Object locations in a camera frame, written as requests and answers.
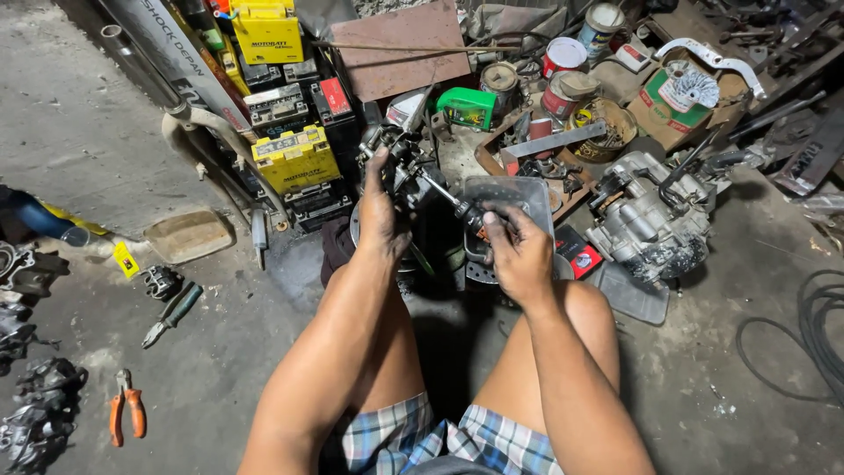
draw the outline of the rusty metal sheet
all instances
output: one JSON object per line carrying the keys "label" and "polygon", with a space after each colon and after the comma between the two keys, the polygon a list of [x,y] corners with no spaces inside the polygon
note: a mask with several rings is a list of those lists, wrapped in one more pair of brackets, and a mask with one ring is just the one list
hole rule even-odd
{"label": "rusty metal sheet", "polygon": [[[454,0],[433,0],[418,7],[337,23],[334,40],[379,46],[463,46]],[[362,101],[374,101],[469,74],[465,52],[340,50]]]}

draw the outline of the red and white can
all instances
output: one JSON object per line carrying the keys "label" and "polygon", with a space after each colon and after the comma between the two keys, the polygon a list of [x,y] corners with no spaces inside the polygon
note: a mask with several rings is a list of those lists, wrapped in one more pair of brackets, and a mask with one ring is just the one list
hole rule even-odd
{"label": "red and white can", "polygon": [[558,71],[577,71],[586,58],[586,48],[574,38],[554,38],[543,57],[542,77],[548,79]]}
{"label": "red and white can", "polygon": [[548,87],[542,94],[542,108],[559,119],[567,119],[574,112],[578,102],[578,100],[563,94],[561,78],[563,74],[565,74],[565,71],[554,73],[548,82]]}

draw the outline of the tin can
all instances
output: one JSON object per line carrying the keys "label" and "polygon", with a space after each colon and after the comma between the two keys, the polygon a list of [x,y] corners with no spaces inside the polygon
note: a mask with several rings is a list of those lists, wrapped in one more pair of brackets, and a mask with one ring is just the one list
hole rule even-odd
{"label": "tin can", "polygon": [[577,71],[586,59],[586,48],[574,38],[554,38],[543,57],[542,77],[548,79],[559,71]]}
{"label": "tin can", "polygon": [[586,48],[590,62],[598,59],[624,23],[624,12],[612,3],[598,3],[589,8],[577,41]]}
{"label": "tin can", "polygon": [[518,84],[518,74],[509,64],[494,63],[480,73],[480,89],[495,94],[495,107],[492,114],[498,116],[510,100]]}
{"label": "tin can", "polygon": [[542,108],[554,117],[565,119],[574,111],[577,101],[563,94],[562,75],[565,71],[560,71],[551,76],[548,82],[548,87],[542,94]]}

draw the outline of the yellow tag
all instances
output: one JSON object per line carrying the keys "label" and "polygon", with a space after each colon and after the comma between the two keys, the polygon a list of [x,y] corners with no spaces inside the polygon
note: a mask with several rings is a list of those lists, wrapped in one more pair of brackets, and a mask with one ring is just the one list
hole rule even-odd
{"label": "yellow tag", "polygon": [[135,262],[135,258],[129,253],[129,249],[126,248],[126,243],[123,241],[117,243],[114,247],[114,260],[117,261],[117,265],[120,265],[120,268],[123,269],[123,274],[126,275],[126,278],[129,279],[135,275],[135,272],[138,272],[140,269],[138,268],[138,263]]}

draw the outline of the wire cutter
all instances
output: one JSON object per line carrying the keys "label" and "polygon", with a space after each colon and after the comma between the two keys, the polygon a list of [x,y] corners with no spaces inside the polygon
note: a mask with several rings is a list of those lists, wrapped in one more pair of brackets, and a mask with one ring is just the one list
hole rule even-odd
{"label": "wire cutter", "polygon": [[163,334],[168,328],[176,328],[176,324],[178,324],[179,320],[181,320],[191,307],[193,307],[193,304],[196,303],[202,293],[202,286],[198,286],[192,281],[186,283],[181,289],[181,292],[177,293],[176,296],[167,303],[164,310],[161,311],[158,323],[149,329],[149,332],[143,339],[143,349],[153,346],[153,344],[158,341],[161,334]]}
{"label": "wire cutter", "polygon": [[129,373],[129,370],[121,369],[117,372],[115,378],[120,392],[117,393],[117,396],[111,398],[109,430],[111,431],[111,444],[115,447],[123,447],[123,431],[121,428],[123,402],[129,401],[135,437],[143,438],[147,434],[147,415],[141,402],[141,390],[132,389],[132,374]]}

